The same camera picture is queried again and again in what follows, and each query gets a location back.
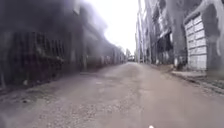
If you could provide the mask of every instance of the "street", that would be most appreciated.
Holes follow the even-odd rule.
[[[224,127],[222,95],[144,64],[80,73],[23,93],[0,98],[1,128]]]

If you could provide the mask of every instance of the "sidewalk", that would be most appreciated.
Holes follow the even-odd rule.
[[[172,71],[173,76],[202,85],[220,94],[224,94],[224,80],[206,76],[205,72]]]
[[[208,77],[205,72],[196,71],[175,71],[172,65],[150,65],[152,68],[169,73],[191,83],[198,84],[212,91],[224,94],[224,80]]]

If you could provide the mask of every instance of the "garage door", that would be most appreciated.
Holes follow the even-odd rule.
[[[207,69],[207,46],[201,15],[185,24],[188,65],[193,70]]]

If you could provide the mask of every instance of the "sky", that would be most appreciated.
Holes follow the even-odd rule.
[[[124,50],[135,51],[138,0],[86,0],[108,25],[106,38]]]

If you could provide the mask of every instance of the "curb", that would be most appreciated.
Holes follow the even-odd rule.
[[[175,76],[175,77],[178,77],[178,78],[181,78],[185,81],[188,81],[190,83],[195,83],[195,84],[198,84],[198,85],[201,85],[205,88],[208,88],[208,89],[211,89],[212,91],[216,92],[216,93],[219,93],[219,94],[224,94],[224,89],[221,89],[219,87],[216,87],[212,84],[209,84],[207,82],[203,82],[203,81],[200,81],[200,80],[196,80],[194,78],[190,78],[190,77],[184,77],[184,76],[181,76],[181,75],[177,75],[177,74],[174,74],[174,73],[170,73],[172,76]]]

